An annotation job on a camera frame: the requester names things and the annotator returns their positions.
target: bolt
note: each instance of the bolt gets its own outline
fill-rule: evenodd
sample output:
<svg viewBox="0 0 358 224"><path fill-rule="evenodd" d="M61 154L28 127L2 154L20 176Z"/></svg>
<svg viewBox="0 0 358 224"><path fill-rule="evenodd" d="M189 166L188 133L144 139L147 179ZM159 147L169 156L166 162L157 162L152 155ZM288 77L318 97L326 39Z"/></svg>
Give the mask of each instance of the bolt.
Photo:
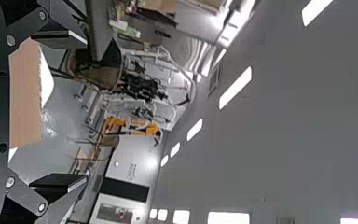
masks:
<svg viewBox="0 0 358 224"><path fill-rule="evenodd" d="M7 36L7 44L11 47L16 44L16 39L14 39L13 35Z"/></svg>
<svg viewBox="0 0 358 224"><path fill-rule="evenodd" d="M45 20L46 19L46 13L44 13L44 12L39 12L39 17L40 17L40 19L43 21L43 20Z"/></svg>
<svg viewBox="0 0 358 224"><path fill-rule="evenodd" d="M46 205L45 205L44 203L41 203L41 204L39 205L39 212L45 211L45 208L46 208Z"/></svg>
<svg viewBox="0 0 358 224"><path fill-rule="evenodd" d="M16 179L14 179L14 177L9 177L6 183L6 186L8 189L10 189L11 187L13 187L14 182L16 182Z"/></svg>
<svg viewBox="0 0 358 224"><path fill-rule="evenodd" d="M8 146L6 143L1 143L0 144L0 152L1 153L5 153L8 150Z"/></svg>

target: cardboard sheet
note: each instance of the cardboard sheet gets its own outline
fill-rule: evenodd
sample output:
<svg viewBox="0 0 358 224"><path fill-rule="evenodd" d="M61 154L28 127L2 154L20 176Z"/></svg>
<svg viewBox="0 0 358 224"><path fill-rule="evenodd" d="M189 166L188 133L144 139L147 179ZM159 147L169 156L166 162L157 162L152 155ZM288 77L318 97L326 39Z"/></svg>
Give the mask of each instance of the cardboard sheet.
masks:
<svg viewBox="0 0 358 224"><path fill-rule="evenodd" d="M173 13L176 10L176 0L144 0L143 2L141 7L150 10L163 13Z"/></svg>
<svg viewBox="0 0 358 224"><path fill-rule="evenodd" d="M10 148L41 140L41 84L39 44L24 41L9 56Z"/></svg>

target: wall vent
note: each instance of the wall vent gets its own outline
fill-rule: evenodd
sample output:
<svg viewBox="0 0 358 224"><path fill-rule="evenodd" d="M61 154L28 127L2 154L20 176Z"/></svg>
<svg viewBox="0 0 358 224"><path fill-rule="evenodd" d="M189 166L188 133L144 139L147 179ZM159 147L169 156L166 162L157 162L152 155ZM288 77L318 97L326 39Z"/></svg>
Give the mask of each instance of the wall vent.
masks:
<svg viewBox="0 0 358 224"><path fill-rule="evenodd" d="M293 217L277 217L277 224L295 224Z"/></svg>

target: black metal clamp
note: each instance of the black metal clamp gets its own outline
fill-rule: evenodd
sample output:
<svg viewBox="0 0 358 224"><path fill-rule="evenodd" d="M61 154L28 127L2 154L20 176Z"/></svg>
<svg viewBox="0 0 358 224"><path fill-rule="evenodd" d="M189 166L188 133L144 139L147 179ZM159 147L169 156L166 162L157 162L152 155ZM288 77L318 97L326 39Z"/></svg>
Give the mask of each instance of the black metal clamp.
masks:
<svg viewBox="0 0 358 224"><path fill-rule="evenodd" d="M52 34L67 31L81 37L80 28L76 27L75 21L71 21L70 13L63 11L67 8L61 6L61 0L0 0L0 223L58 224L74 205L87 181L82 175L48 175L27 186L7 167L8 55L23 40L41 31ZM87 46L65 41L62 43L68 46Z"/></svg>

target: ceiling light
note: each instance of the ceiling light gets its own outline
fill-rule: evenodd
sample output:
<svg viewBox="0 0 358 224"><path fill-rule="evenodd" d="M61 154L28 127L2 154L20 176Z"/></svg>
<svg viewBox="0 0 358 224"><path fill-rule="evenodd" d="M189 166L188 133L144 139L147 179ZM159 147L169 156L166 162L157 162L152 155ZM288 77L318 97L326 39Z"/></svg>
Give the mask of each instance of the ceiling light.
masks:
<svg viewBox="0 0 358 224"><path fill-rule="evenodd" d="M342 218L341 224L358 224L358 218Z"/></svg>
<svg viewBox="0 0 358 224"><path fill-rule="evenodd" d="M177 210L173 213L174 224L188 224L190 220L190 211Z"/></svg>
<svg viewBox="0 0 358 224"><path fill-rule="evenodd" d="M157 217L157 209L150 210L150 218L155 219Z"/></svg>
<svg viewBox="0 0 358 224"><path fill-rule="evenodd" d="M210 212L208 224L249 224L250 216L246 213Z"/></svg>
<svg viewBox="0 0 358 224"><path fill-rule="evenodd" d="M190 141L202 129L202 119L200 119L187 133L187 141Z"/></svg>
<svg viewBox="0 0 358 224"><path fill-rule="evenodd" d="M308 26L333 0L311 0L302 10L304 26Z"/></svg>
<svg viewBox="0 0 358 224"><path fill-rule="evenodd" d="M166 221L168 216L168 210L166 209L159 209L157 219L160 221Z"/></svg>
<svg viewBox="0 0 358 224"><path fill-rule="evenodd" d="M168 162L168 156L165 156L164 158L162 158L161 160L161 167L165 166L165 164L167 164Z"/></svg>
<svg viewBox="0 0 358 224"><path fill-rule="evenodd" d="M252 67L248 67L240 77L223 93L219 100L219 109L223 109L250 81L252 80Z"/></svg>
<svg viewBox="0 0 358 224"><path fill-rule="evenodd" d="M171 158L174 157L176 155L176 153L178 153L180 149L180 143L176 144L172 149L171 149Z"/></svg>

